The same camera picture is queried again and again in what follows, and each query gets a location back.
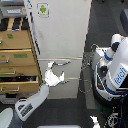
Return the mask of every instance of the blue logo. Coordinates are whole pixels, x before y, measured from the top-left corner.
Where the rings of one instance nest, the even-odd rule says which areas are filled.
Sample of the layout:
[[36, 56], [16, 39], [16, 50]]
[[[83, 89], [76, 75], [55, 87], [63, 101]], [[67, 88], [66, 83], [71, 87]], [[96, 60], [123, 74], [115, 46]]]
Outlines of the blue logo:
[[117, 78], [114, 78], [115, 82], [119, 85], [121, 81], [123, 80], [126, 70], [124, 68], [120, 68], [120, 72], [117, 74]]
[[27, 0], [27, 2], [28, 2], [27, 6], [30, 6], [32, 8], [31, 1], [30, 0]]

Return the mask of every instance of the drawer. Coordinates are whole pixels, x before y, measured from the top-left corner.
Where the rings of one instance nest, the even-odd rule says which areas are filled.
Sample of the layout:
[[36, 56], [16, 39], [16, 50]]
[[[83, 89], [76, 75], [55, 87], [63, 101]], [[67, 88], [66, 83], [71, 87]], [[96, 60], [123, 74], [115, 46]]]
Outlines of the drawer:
[[36, 65], [24, 67], [0, 67], [0, 77], [38, 75]]
[[23, 0], [1, 0], [1, 6], [10, 6], [10, 5], [24, 5]]
[[0, 50], [1, 66], [28, 66], [35, 65], [32, 50]]
[[44, 79], [44, 74], [46, 72], [46, 68], [48, 66], [48, 63], [50, 61], [55, 61], [58, 64], [66, 63], [66, 62], [71, 62], [63, 66], [54, 66], [52, 68], [53, 72], [55, 75], [60, 76], [62, 71], [65, 73], [65, 78], [68, 77], [80, 77], [80, 72], [81, 72], [81, 66], [82, 66], [82, 59], [65, 59], [65, 60], [38, 60], [40, 70], [42, 77]]
[[24, 6], [5, 6], [0, 7], [4, 17], [25, 17]]
[[[6, 77], [4, 79], [0, 78], [0, 81], [8, 81], [12, 78]], [[39, 89], [38, 77], [30, 79], [30, 81], [21, 82], [0, 82], [0, 93], [27, 93], [27, 92], [37, 92]]]
[[31, 48], [27, 30], [0, 31], [0, 49]]
[[79, 80], [72, 79], [65, 84], [58, 84], [56, 87], [50, 87], [48, 99], [77, 98], [78, 85]]

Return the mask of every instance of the cabinet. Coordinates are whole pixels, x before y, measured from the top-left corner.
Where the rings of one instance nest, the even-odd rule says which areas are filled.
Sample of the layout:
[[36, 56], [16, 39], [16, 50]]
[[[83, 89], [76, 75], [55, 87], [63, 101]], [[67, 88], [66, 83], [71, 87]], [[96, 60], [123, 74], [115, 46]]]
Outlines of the cabinet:
[[29, 28], [12, 30], [15, 18], [9, 18], [7, 30], [0, 31], [0, 96], [37, 92], [41, 81], [39, 66]]

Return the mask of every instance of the robot logo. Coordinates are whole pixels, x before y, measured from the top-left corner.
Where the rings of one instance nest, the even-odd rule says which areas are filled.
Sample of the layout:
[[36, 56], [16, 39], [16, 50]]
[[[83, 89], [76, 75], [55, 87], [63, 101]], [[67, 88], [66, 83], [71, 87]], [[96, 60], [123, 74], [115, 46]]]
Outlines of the robot logo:
[[124, 68], [120, 68], [120, 72], [117, 74], [117, 77], [114, 78], [114, 81], [119, 85], [122, 80], [124, 79], [125, 77], [125, 74], [126, 74], [126, 70]]

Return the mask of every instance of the drawer handle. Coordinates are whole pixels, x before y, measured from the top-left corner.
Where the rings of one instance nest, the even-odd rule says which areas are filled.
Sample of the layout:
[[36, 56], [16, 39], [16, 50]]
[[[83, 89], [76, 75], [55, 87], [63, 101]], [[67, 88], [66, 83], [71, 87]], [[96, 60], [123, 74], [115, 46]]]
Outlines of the drawer handle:
[[15, 75], [16, 71], [14, 72], [7, 72], [7, 73], [0, 73], [0, 75]]
[[71, 61], [67, 61], [67, 62], [62, 63], [62, 64], [58, 64], [58, 63], [54, 62], [54, 65], [63, 66], [63, 65], [69, 64], [69, 63], [71, 63]]
[[7, 93], [7, 92], [19, 92], [19, 86], [17, 88], [17, 90], [4, 90], [5, 86], [1, 87], [1, 92]]
[[2, 39], [0, 39], [0, 44], [2, 44]]
[[0, 64], [8, 63], [8, 62], [9, 62], [9, 59], [7, 59], [7, 61], [2, 61], [2, 62], [0, 62]]

